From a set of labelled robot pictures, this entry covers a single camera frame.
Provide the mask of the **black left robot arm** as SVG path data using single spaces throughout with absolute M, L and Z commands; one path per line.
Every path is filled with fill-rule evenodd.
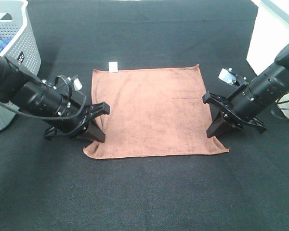
M 57 76 L 53 84 L 39 79 L 13 58 L 0 56 L 0 105 L 8 110 L 8 103 L 19 107 L 17 114 L 41 119 L 50 125 L 44 138 L 67 136 L 88 141 L 105 142 L 105 134 L 95 118 L 110 113 L 105 103 L 78 103 L 72 99 L 80 92 L 77 76 Z

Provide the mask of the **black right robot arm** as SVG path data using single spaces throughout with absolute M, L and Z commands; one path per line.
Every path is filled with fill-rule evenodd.
M 207 137 L 239 131 L 244 126 L 263 133 L 267 127 L 257 115 L 289 92 L 289 44 L 251 82 L 230 68 L 223 68 L 218 78 L 236 90 L 228 97 L 210 92 L 202 97 L 203 103 L 211 104 L 219 110 L 206 131 Z

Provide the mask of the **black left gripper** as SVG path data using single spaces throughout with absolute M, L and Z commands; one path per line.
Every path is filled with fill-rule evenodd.
M 60 120 L 46 120 L 51 125 L 44 133 L 44 138 L 52 140 L 57 137 L 105 142 L 105 134 L 97 125 L 95 118 L 110 114 L 110 105 L 106 102 L 86 105 L 72 100 L 65 109 L 58 112 Z

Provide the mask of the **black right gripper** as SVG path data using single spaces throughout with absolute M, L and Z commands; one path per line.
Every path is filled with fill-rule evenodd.
M 223 97 L 211 92 L 202 96 L 203 103 L 215 105 L 219 112 L 206 130 L 208 138 L 240 131 L 244 126 L 255 128 L 260 133 L 267 131 L 267 126 L 257 115 L 267 107 L 267 102 L 255 95 L 236 95 Z

